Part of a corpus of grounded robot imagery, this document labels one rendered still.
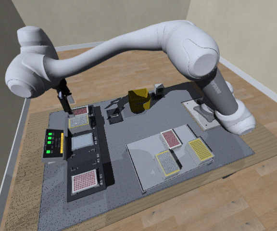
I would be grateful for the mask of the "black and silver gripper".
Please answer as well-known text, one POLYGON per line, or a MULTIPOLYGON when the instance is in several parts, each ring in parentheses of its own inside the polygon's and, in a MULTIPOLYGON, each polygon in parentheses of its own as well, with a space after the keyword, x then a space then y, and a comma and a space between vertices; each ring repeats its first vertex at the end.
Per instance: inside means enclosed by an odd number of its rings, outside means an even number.
POLYGON ((60 84, 58 86, 55 86, 52 89, 57 90, 57 93, 59 94, 57 97, 60 100, 64 111, 68 113, 70 118, 73 118, 73 117, 75 117, 75 115, 74 115, 72 109, 70 108, 69 103, 73 104, 75 102, 71 96, 72 93, 70 93, 70 90, 68 89, 66 84, 67 84, 67 82, 64 78, 63 80, 60 81, 60 84), (68 101, 69 101, 69 103, 68 103, 68 101))

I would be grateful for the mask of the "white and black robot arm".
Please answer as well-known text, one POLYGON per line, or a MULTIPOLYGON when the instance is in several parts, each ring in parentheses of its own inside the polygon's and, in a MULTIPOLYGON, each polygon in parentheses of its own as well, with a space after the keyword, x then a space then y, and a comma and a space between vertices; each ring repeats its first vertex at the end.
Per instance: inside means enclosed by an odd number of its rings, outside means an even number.
POLYGON ((10 63, 5 82, 17 96, 33 99, 58 86, 64 78, 82 73, 122 52, 163 51, 175 68, 194 81, 205 94, 193 109, 208 122, 217 119, 231 133, 245 135, 256 122, 245 104, 236 99, 232 85, 217 65, 220 53, 215 40, 187 20, 158 23, 115 37, 76 57, 59 60, 58 54, 39 27, 17 30, 21 53, 10 63))

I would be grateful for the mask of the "yellow waste bin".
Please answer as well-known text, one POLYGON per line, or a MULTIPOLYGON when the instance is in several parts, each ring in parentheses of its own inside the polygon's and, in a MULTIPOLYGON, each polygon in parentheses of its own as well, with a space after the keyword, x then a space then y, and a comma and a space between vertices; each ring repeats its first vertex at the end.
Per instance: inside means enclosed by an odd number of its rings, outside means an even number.
POLYGON ((151 97, 147 88, 128 91, 131 112, 150 109, 151 97))

